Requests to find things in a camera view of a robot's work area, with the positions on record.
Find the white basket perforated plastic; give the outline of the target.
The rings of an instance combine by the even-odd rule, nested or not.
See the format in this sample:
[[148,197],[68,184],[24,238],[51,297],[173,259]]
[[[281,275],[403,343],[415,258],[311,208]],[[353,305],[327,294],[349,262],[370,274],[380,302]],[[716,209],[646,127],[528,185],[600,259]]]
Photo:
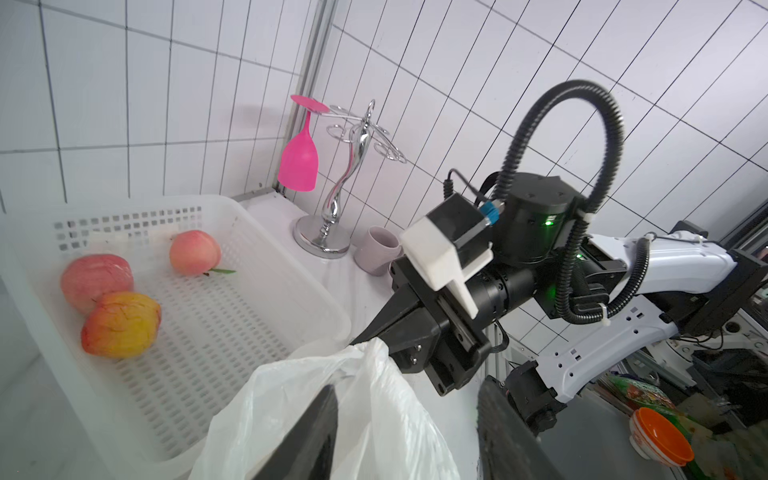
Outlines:
[[[184,276],[173,238],[211,235],[229,275]],[[60,289],[84,255],[125,259],[135,289],[162,307],[154,344],[111,360],[81,347],[81,314]],[[317,341],[343,346],[347,313],[234,200],[176,196],[16,212],[1,220],[1,275],[34,341],[110,473],[176,479],[199,454],[212,418],[259,366]]]

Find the yellow-red peach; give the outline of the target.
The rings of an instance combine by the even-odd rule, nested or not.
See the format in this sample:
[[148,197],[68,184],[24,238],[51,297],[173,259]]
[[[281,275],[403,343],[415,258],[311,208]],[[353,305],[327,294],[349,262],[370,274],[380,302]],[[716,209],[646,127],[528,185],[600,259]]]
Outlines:
[[151,297],[132,291],[105,294],[81,330],[81,347],[93,356],[127,359],[155,342],[162,307]]

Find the metal glass rack stand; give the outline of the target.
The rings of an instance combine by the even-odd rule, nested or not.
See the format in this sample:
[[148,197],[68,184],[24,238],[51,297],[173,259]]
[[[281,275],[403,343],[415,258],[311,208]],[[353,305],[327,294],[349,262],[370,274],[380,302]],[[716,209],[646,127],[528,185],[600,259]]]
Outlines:
[[389,131],[373,120],[375,102],[370,101],[361,116],[336,105],[327,106],[313,98],[294,95],[292,100],[307,112],[340,119],[326,128],[329,135],[349,147],[348,165],[325,198],[321,213],[296,221],[293,237],[306,252],[324,259],[344,257],[351,246],[351,232],[340,225],[341,195],[345,183],[360,168],[370,148],[389,161],[405,163],[407,157],[389,138]]

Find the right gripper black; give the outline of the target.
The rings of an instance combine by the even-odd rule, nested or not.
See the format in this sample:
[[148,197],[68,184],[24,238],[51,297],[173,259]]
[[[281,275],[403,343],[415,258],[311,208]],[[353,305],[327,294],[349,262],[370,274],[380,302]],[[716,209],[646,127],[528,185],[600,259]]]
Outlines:
[[483,330],[498,316],[498,268],[469,281],[474,318],[448,289],[432,290],[407,258],[392,262],[390,274],[393,295],[350,343],[382,340],[402,373],[426,373],[441,396],[464,387],[491,352]]

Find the white printed plastic bag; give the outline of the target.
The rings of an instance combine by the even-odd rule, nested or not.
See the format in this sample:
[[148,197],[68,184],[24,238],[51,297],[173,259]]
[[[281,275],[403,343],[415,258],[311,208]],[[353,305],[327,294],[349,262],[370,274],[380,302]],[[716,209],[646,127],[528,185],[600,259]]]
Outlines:
[[456,479],[380,339],[258,367],[210,423],[193,479]]

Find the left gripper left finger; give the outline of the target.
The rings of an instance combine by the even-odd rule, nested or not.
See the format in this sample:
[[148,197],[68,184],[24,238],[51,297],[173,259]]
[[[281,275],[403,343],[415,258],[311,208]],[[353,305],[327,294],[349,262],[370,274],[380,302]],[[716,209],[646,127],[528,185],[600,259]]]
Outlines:
[[338,399],[326,385],[252,479],[330,479],[337,431]]

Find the pale pink mug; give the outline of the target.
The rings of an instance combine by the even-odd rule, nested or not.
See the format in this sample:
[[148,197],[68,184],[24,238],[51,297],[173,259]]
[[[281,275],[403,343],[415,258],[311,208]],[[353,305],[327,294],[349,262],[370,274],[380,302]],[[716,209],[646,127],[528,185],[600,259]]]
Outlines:
[[395,234],[383,227],[373,226],[364,234],[354,253],[354,261],[366,273],[382,276],[401,253],[402,246]]

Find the red peach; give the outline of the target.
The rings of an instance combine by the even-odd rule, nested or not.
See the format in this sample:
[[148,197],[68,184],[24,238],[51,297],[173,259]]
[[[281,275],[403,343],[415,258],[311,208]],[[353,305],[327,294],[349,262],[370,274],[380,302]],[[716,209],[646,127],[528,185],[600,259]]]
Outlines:
[[59,286],[67,303],[88,316],[105,294],[132,291],[134,277],[129,263],[120,256],[88,255],[67,266]]

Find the pink peach with leaf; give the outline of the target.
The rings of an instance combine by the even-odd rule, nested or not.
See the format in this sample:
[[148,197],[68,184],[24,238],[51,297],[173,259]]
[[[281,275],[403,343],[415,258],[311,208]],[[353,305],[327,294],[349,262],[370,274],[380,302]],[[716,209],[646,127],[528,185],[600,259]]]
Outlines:
[[201,230],[190,230],[176,235],[169,250],[169,260],[172,269],[184,276],[236,273],[236,270],[219,266],[222,249],[211,235]]

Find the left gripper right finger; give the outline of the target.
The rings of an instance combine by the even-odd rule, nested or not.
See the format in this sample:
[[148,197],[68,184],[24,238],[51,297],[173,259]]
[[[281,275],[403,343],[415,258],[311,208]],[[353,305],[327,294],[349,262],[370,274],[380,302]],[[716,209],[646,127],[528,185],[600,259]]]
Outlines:
[[492,376],[481,384],[477,411],[482,479],[563,479]]

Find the pink wine glass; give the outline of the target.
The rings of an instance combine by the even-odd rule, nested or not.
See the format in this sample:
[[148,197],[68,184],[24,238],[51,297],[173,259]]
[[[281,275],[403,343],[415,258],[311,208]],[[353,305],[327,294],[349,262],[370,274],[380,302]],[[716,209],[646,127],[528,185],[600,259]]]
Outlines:
[[291,100],[306,111],[303,127],[284,147],[278,181],[287,189],[310,192],[315,189],[319,172],[319,156],[310,134],[311,116],[330,112],[325,104],[306,96],[292,95]]

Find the orange bowl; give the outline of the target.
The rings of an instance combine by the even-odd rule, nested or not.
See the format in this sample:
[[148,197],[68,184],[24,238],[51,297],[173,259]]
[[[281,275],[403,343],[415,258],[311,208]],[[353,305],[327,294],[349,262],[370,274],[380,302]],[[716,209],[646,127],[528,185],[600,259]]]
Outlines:
[[629,419],[629,442],[642,458],[667,467],[684,467],[694,460],[685,436],[663,415],[646,407]]

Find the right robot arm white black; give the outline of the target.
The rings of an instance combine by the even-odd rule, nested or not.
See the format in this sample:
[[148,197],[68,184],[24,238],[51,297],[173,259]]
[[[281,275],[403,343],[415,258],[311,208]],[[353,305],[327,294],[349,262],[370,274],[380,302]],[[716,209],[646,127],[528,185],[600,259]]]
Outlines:
[[[519,165],[547,114],[567,100],[591,104],[605,132],[602,166],[581,194],[557,176]],[[643,347],[720,330],[767,276],[765,262],[726,249],[687,223],[668,235],[592,235],[619,170],[624,125],[604,87],[569,80],[546,91],[515,133],[499,171],[471,198],[451,170],[442,202],[405,230],[391,265],[393,295],[358,341],[382,340],[404,373],[425,372],[440,394],[465,386],[494,353],[486,336],[535,301],[587,336],[512,369],[503,396],[533,433],[593,378]]]

